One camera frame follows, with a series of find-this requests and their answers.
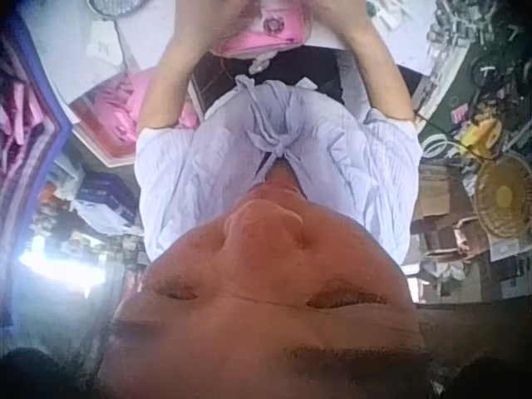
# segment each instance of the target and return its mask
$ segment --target man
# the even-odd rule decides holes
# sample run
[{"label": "man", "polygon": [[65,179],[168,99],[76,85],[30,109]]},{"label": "man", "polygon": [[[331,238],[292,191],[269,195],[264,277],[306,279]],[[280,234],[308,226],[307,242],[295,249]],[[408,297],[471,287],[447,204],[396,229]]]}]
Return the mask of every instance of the man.
[{"label": "man", "polygon": [[363,0],[309,0],[353,51],[364,123],[281,82],[238,87],[174,128],[190,74],[248,0],[178,0],[135,172],[153,264],[111,326],[100,381],[144,397],[419,397],[404,276],[421,149]]}]

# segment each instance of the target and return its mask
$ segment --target white shirt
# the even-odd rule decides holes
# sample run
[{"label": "white shirt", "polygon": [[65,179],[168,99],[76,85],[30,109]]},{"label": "white shirt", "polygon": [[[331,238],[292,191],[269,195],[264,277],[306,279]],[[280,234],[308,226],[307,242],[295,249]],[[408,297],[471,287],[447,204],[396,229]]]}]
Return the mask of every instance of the white shirt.
[{"label": "white shirt", "polygon": [[421,160],[411,122],[372,109],[360,123],[325,95],[239,76],[196,131],[145,129],[136,151],[151,260],[232,209],[283,156],[308,200],[356,220],[397,263],[406,256]]}]

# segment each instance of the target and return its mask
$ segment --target hand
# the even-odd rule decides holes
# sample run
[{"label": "hand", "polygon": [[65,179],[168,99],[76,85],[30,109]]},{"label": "hand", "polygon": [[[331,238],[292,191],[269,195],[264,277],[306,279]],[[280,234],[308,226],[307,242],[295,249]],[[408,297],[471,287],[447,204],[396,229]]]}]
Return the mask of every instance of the hand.
[{"label": "hand", "polygon": [[314,15],[336,34],[346,36],[367,27],[366,0],[306,0]]},{"label": "hand", "polygon": [[176,0],[175,40],[203,55],[245,28],[252,0]]}]

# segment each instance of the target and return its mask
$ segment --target yellow fan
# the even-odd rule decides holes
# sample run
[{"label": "yellow fan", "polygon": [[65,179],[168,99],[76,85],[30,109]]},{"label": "yellow fan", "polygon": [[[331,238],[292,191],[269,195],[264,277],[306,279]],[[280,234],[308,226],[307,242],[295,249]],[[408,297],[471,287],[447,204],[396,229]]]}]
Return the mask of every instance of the yellow fan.
[{"label": "yellow fan", "polygon": [[530,226],[532,170],[515,153],[485,162],[475,190],[475,208],[482,227],[500,239],[515,239]]}]

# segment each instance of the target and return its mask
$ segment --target nose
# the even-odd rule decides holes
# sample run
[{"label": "nose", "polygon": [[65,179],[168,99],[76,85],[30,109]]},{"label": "nose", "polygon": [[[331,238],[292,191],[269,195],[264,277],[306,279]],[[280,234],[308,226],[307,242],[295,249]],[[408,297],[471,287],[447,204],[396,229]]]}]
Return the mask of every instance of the nose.
[{"label": "nose", "polygon": [[226,245],[241,254],[280,256],[301,247],[303,220],[266,199],[252,199],[224,224]]}]

